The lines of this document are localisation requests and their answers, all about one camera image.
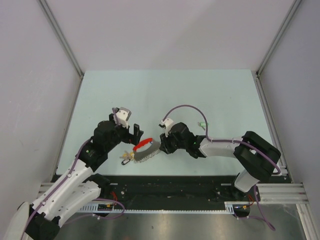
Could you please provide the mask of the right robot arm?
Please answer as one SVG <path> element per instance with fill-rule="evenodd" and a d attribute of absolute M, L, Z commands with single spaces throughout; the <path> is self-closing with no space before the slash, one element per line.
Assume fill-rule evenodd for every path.
<path fill-rule="evenodd" d="M 194 159 L 208 157 L 235 158 L 244 167 L 230 187 L 231 196 L 242 201 L 249 191 L 259 182 L 269 181 L 281 158 L 280 151 L 253 131 L 243 136 L 222 139 L 209 139 L 205 135 L 194 135 L 186 124 L 161 121 L 164 129 L 160 135 L 160 150 L 172 154 L 176 150 L 185 150 Z"/>

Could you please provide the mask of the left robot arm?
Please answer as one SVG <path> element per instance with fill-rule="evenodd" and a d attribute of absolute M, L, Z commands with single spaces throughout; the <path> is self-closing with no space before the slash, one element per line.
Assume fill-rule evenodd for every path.
<path fill-rule="evenodd" d="M 131 111 L 114 108 L 108 120 L 98 123 L 67 171 L 29 206 L 25 234 L 33 240 L 53 240 L 60 228 L 80 208 L 95 199 L 110 196 L 110 182 L 95 173 L 108 159 L 109 152 L 120 143 L 137 145 L 143 135 L 139 125 L 129 131 Z"/>

